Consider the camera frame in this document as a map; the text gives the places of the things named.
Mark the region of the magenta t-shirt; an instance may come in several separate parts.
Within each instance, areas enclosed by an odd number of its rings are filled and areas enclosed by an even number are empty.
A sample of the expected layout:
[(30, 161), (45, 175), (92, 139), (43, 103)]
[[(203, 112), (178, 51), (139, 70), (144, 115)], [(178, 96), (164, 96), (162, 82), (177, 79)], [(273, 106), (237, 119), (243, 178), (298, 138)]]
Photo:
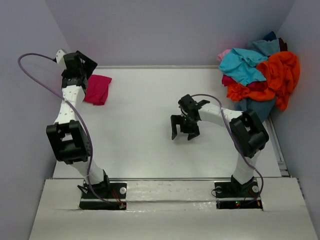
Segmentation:
[(112, 78), (93, 74), (88, 79), (88, 86), (84, 97), (84, 102), (94, 106), (103, 106), (109, 95), (109, 86)]

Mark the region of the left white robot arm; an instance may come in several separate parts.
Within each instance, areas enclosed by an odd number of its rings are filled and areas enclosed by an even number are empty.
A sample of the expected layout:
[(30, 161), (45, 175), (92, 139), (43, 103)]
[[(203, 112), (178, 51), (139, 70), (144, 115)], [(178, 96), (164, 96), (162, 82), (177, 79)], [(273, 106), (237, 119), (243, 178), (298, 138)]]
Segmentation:
[(93, 144), (88, 128), (77, 108), (85, 99), (88, 79), (97, 63), (80, 51), (67, 53), (60, 49), (55, 62), (64, 67), (62, 102), (56, 120), (47, 126), (46, 135), (57, 161), (76, 169), (85, 180), (80, 187), (84, 194), (107, 194), (111, 184), (106, 172), (93, 160)]

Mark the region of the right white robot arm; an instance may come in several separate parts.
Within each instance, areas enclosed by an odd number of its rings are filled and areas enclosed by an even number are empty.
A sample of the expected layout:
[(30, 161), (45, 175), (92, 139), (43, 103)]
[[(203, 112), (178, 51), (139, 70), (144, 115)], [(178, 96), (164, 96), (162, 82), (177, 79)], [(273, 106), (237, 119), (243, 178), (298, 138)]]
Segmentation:
[(217, 198), (243, 198), (256, 187), (254, 174), (261, 151), (269, 141), (269, 135), (253, 110), (236, 111), (202, 100), (199, 103), (179, 106), (181, 113), (171, 115), (171, 137), (178, 132), (192, 140), (200, 135), (198, 122), (213, 123), (225, 127), (238, 152), (236, 167), (230, 181), (215, 184)]

